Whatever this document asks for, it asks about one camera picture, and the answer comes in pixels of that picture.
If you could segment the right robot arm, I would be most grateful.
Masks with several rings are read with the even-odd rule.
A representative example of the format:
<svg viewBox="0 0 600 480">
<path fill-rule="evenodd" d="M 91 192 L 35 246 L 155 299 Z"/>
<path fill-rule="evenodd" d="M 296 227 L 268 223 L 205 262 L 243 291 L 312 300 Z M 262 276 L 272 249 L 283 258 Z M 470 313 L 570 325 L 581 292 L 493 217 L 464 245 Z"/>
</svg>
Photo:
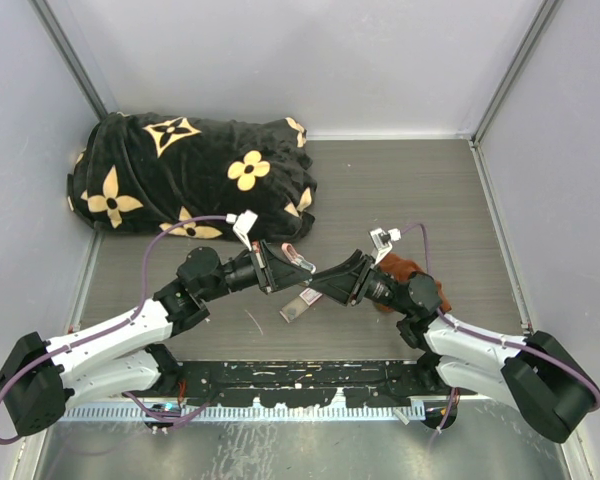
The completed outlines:
<svg viewBox="0 0 600 480">
<path fill-rule="evenodd" d="M 382 262 L 355 251 L 344 263 L 315 274 L 312 289 L 342 304 L 369 300 L 402 315 L 405 343 L 422 351 L 424 390 L 469 390 L 515 409 L 544 438 L 565 442 L 600 408 L 600 389 L 550 334 L 501 334 L 467 324 L 448 311 L 439 283 L 394 254 Z"/>
</svg>

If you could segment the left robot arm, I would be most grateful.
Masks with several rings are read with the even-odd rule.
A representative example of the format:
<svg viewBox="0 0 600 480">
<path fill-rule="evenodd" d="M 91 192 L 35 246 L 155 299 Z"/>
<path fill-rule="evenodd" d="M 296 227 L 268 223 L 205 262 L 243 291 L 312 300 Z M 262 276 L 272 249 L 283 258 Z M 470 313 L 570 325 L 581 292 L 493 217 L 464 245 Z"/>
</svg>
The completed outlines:
<svg viewBox="0 0 600 480">
<path fill-rule="evenodd" d="M 147 390 L 171 395 L 180 372 L 164 342 L 206 320 L 209 302 L 251 287 L 269 294 L 311 277 L 264 241 L 228 261 L 210 247 L 195 248 L 175 279 L 153 295 L 143 293 L 135 308 L 63 336 L 20 337 L 0 369 L 0 407 L 22 438 L 102 397 Z M 0 436 L 0 444 L 9 442 Z"/>
</svg>

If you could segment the red white staple box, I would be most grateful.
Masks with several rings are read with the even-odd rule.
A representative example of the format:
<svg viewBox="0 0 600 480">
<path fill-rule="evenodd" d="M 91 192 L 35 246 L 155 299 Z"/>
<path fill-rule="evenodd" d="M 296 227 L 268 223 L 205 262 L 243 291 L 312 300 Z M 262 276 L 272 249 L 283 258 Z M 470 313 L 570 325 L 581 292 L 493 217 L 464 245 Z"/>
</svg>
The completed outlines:
<svg viewBox="0 0 600 480">
<path fill-rule="evenodd" d="M 292 323 L 320 300 L 321 297 L 322 294 L 320 292 L 306 288 L 297 297 L 287 303 L 279 313 L 287 323 Z"/>
</svg>

